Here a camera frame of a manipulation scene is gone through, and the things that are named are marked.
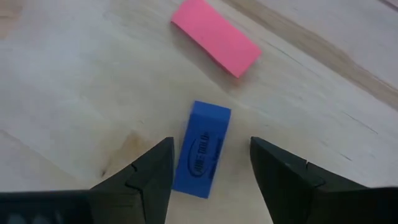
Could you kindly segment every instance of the black plastic part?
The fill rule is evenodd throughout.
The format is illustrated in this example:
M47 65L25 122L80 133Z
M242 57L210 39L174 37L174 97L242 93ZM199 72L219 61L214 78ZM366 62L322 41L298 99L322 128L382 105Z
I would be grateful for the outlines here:
M165 138L91 190L0 194L0 223L163 224L174 175Z
M398 223L398 189L369 189L261 138L250 155L274 224Z

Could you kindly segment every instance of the eraser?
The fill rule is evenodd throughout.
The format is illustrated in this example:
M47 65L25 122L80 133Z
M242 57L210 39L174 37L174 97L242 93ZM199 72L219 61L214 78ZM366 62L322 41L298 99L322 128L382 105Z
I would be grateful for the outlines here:
M185 132L173 189L208 198L231 110L195 101Z
M204 0L186 0L172 17L224 69L239 78L261 50Z

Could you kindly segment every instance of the plywood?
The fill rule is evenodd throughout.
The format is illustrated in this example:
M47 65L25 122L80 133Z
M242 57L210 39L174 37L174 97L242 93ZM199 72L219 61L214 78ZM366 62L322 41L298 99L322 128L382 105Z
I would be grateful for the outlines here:
M225 0L398 109L398 13L379 1Z
M89 188L166 136L175 137L178 155L192 102L201 100L232 109L229 131L210 198L173 192L167 223L271 223L251 169L250 136L370 187L398 184L396 110L246 12L212 0L263 51L233 78L170 24L181 2L27 1L0 42L7 136L0 157L18 144L21 156L13 158L35 157L45 161L38 170L55 171L29 180L29 163L0 163L1 178L23 180L19 190L36 179L42 184L34 189Z

